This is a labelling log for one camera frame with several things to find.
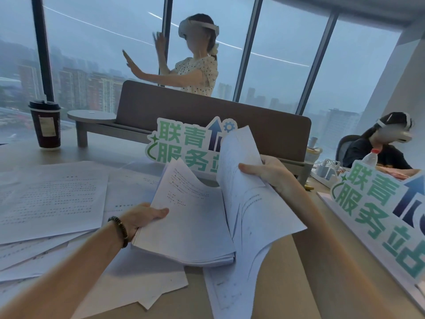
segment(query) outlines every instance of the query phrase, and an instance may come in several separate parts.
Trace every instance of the brown desk partition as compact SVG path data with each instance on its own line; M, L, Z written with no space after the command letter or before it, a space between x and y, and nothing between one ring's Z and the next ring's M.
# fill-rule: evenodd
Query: brown desk partition
M234 119L239 128L249 125L261 154L304 161L307 117L131 80L122 86L116 123L153 131L158 117L205 127L216 116Z

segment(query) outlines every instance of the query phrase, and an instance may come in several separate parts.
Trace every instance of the ceiling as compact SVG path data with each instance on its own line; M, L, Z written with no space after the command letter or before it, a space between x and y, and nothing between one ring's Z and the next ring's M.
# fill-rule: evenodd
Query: ceiling
M299 7L340 8L374 21L406 26L425 14L425 0L276 0Z

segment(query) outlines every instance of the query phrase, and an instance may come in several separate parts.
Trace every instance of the hair tie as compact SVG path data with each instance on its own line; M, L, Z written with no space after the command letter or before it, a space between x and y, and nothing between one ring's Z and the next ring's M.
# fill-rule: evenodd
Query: hair tie
M218 53L218 44L216 43L214 47L208 52L211 56L216 56Z

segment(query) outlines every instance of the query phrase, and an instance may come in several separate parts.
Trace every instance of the black shirt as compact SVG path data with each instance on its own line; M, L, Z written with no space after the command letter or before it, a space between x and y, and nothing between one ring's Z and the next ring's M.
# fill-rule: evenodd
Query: black shirt
M360 138L350 144L343 159L343 167L351 168L355 160L361 160L373 149L369 139ZM378 154L378 164L396 168L411 169L412 167L404 159L403 153L396 147L385 144Z

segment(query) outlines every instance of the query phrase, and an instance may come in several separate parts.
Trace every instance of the office chair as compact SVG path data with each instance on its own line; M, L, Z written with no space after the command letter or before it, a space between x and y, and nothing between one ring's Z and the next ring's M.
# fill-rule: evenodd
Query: office chair
M338 143L335 160L341 162L341 165L342 165L345 152L347 152L347 149L350 146L351 142L354 142L355 140L359 138L360 138L360 135L350 134L340 139L340 142Z

